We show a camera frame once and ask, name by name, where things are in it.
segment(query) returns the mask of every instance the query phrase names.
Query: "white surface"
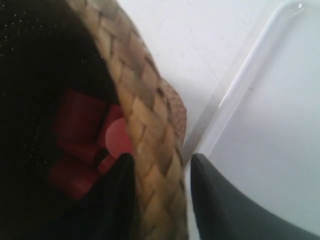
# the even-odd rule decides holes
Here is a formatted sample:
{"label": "white surface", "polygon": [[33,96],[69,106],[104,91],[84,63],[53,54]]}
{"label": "white surface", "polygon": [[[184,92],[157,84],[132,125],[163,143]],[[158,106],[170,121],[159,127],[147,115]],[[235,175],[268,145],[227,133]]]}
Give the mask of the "white surface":
{"label": "white surface", "polygon": [[318,0],[278,10],[198,150],[260,206],[320,236],[319,26]]}
{"label": "white surface", "polygon": [[[283,0],[119,2],[138,26],[162,76],[187,107],[188,141],[213,95],[224,95],[266,20]],[[203,131],[193,135],[201,136]],[[195,147],[197,141],[189,145]]]}

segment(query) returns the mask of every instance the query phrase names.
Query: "white floor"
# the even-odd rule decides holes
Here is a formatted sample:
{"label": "white floor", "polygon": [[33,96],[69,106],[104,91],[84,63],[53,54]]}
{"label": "white floor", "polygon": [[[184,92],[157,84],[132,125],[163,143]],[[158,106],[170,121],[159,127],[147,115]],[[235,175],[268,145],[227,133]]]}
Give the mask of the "white floor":
{"label": "white floor", "polygon": [[[267,20],[284,0],[119,0],[188,110],[189,158]],[[186,185],[190,192],[189,171]],[[192,201],[190,239],[199,239]]]}

